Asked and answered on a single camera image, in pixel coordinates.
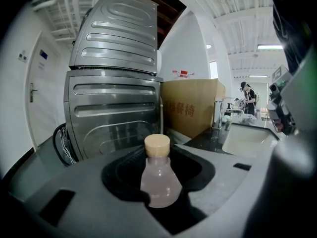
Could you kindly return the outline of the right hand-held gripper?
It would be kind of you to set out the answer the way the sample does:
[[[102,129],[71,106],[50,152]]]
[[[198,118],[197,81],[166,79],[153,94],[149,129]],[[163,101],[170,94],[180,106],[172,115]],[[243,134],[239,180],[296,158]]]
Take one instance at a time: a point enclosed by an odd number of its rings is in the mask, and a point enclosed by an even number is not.
[[[272,152],[243,238],[317,238],[317,48],[294,74],[281,65],[271,76],[267,104],[277,132],[289,136]]]

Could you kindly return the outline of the large cardboard box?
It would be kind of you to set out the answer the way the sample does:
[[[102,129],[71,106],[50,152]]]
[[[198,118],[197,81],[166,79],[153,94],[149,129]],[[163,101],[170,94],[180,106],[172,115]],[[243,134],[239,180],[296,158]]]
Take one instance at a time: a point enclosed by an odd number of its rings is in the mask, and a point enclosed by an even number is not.
[[[211,126],[214,102],[226,90],[217,79],[186,79],[164,82],[160,95],[164,125],[195,138]]]

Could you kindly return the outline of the chrome faucet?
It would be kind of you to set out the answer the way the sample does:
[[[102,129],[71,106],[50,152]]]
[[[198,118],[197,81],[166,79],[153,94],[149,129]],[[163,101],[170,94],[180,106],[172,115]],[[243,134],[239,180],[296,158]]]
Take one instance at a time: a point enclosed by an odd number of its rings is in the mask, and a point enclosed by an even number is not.
[[[222,118],[228,113],[227,108],[223,107],[226,104],[231,105],[233,98],[231,97],[216,97],[213,107],[213,122],[212,128],[220,130],[222,127]]]

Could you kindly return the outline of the black marble vanity table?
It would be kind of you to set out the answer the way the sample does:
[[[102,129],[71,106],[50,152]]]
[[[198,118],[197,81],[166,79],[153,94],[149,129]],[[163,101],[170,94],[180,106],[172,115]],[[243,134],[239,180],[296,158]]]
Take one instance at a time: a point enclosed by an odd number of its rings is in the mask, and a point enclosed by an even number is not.
[[[192,139],[170,128],[166,130],[166,133],[171,138],[171,144],[185,145],[210,152],[229,154],[222,150],[222,146],[227,138],[230,127],[233,124],[269,130],[278,141],[286,137],[284,133],[276,132],[271,121],[252,119],[249,115],[232,117],[232,121],[223,123],[220,130],[208,128]]]

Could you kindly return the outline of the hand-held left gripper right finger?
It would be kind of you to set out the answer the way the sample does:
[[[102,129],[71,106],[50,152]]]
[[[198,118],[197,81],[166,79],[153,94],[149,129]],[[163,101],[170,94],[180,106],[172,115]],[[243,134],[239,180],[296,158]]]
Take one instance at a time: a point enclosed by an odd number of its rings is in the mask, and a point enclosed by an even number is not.
[[[174,238],[243,238],[266,177],[271,151],[243,158],[185,145],[177,147],[211,162],[215,176],[204,189],[189,193],[192,205],[207,217]]]

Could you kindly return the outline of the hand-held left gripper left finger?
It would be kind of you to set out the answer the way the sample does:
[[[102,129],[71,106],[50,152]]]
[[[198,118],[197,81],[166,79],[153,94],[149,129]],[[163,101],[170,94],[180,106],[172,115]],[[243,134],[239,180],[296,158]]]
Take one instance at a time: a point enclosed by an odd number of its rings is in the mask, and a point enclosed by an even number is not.
[[[65,168],[52,151],[33,154],[8,184],[20,224],[35,238],[169,238],[142,202],[113,196],[102,170],[120,150]]]

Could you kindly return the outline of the white door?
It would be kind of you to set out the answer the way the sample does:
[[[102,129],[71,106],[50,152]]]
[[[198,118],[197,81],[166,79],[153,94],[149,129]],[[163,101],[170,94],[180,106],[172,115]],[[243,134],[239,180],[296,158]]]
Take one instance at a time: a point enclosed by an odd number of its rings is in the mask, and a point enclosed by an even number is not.
[[[40,33],[32,52],[27,73],[26,114],[31,140],[38,148],[57,127],[56,76],[60,55]],[[30,83],[34,84],[34,100],[29,101]]]

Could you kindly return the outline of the small pink bottle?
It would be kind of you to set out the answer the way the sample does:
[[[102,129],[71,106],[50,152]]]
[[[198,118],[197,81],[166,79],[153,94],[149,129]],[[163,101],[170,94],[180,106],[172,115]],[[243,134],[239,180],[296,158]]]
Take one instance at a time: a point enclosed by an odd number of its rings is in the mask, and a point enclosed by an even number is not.
[[[164,134],[152,134],[144,140],[146,167],[140,190],[150,196],[150,208],[171,206],[180,196],[182,185],[171,167],[170,139]]]

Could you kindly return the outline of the grey tumble dryer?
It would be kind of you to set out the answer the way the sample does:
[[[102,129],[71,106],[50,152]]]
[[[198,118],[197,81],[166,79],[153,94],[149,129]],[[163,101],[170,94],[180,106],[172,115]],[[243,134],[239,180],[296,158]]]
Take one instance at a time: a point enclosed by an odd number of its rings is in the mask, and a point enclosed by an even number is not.
[[[157,6],[151,0],[98,0],[83,20],[69,67],[157,74]]]

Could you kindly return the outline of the white sink basin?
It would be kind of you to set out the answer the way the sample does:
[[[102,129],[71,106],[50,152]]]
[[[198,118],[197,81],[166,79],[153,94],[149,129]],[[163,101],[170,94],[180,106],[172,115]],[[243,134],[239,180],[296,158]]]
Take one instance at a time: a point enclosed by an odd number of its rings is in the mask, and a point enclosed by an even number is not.
[[[278,139],[269,130],[233,124],[222,150],[243,158],[256,158],[270,152],[277,142]]]

